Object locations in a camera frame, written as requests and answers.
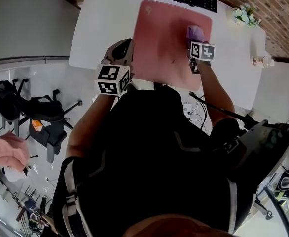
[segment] gray wall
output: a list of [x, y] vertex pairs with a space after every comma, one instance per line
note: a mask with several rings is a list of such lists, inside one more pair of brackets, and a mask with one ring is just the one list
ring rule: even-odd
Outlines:
[[253, 107], [278, 122], [289, 118], [289, 64], [263, 69]]
[[0, 0], [0, 58], [69, 56], [79, 12], [65, 0]]

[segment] black shirt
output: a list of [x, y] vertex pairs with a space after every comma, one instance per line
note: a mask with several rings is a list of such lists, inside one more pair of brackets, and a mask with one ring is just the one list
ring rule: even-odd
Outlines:
[[145, 218], [168, 213], [228, 231], [229, 183], [211, 150], [238, 132], [237, 121], [225, 119], [208, 136], [187, 120], [180, 96], [169, 87], [123, 95], [87, 158], [71, 157], [62, 164], [53, 200], [59, 234], [68, 236], [61, 211], [67, 193], [64, 171], [72, 160], [94, 237], [119, 237]]

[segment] white flower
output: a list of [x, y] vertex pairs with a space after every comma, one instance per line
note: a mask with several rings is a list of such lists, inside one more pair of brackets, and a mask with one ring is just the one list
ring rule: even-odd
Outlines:
[[241, 16], [242, 15], [242, 11], [239, 10], [239, 9], [236, 9], [236, 10], [233, 11], [232, 15], [234, 17]]
[[246, 14], [243, 14], [243, 15], [241, 16], [241, 18], [242, 18], [242, 20], [243, 20], [244, 22], [246, 22], [246, 23], [249, 22], [249, 18], [248, 18], [248, 16], [247, 16]]

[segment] office chair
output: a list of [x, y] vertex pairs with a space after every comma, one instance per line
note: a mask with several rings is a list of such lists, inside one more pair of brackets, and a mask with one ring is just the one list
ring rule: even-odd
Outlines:
[[16, 104], [16, 94], [20, 94], [22, 88], [16, 90], [9, 81], [0, 81], [0, 114], [2, 116], [2, 128], [5, 128], [6, 122], [12, 124], [14, 122], [14, 128], [18, 131], [18, 123], [21, 115], [21, 110]]
[[[24, 98], [17, 96], [17, 102], [21, 108], [25, 118], [19, 121], [19, 125], [22, 125], [30, 119], [29, 135], [36, 141], [41, 143], [47, 148], [47, 162], [53, 163], [55, 155], [59, 154], [61, 143], [66, 138], [67, 133], [64, 131], [64, 127], [73, 129], [64, 118], [65, 114], [71, 111], [76, 106], [81, 106], [82, 101], [78, 101], [75, 105], [71, 106], [67, 110], [63, 110], [61, 103], [57, 100], [57, 94], [59, 90], [53, 91], [53, 99], [48, 95], [43, 97], [34, 97], [31, 100], [25, 100]], [[47, 99], [48, 102], [41, 102], [40, 99]], [[32, 120], [43, 120], [49, 122], [50, 125], [43, 126], [41, 131], [36, 131], [33, 127]]]

